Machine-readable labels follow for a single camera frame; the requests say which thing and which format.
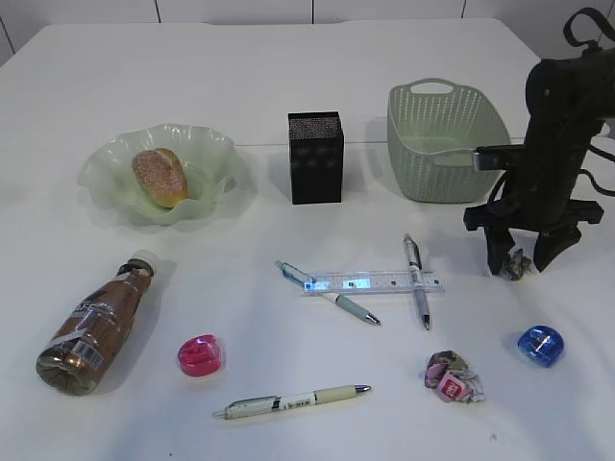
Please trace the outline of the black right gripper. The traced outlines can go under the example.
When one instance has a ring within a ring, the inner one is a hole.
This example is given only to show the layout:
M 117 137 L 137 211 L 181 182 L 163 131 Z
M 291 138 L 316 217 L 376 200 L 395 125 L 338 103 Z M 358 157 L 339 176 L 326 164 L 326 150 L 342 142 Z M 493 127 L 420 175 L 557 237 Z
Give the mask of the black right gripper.
M 487 265 L 498 275 L 515 242 L 509 229 L 541 232 L 535 242 L 533 263 L 539 272 L 581 239 L 573 221 L 598 222 L 602 210 L 575 211 L 572 190 L 592 138 L 603 126 L 601 109 L 541 109 L 530 113 L 524 145 L 516 167 L 503 170 L 504 190 L 490 195 L 482 206 L 468 207 L 466 229 L 484 229 Z

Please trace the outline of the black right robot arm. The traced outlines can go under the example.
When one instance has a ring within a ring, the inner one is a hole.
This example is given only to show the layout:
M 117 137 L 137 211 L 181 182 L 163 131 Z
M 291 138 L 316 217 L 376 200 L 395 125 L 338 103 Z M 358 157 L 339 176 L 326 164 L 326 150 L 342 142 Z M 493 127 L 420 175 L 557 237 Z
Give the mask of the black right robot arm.
M 523 143 L 478 147 L 475 166 L 503 175 L 482 206 L 466 208 L 469 231 L 483 229 L 487 264 L 501 272 L 515 242 L 511 230 L 538 237 L 533 263 L 543 271 L 581 238 L 579 223 L 598 224 L 595 201 L 571 197 L 591 141 L 614 115 L 614 53 L 597 48 L 579 58 L 542 60 L 526 83 L 530 120 Z

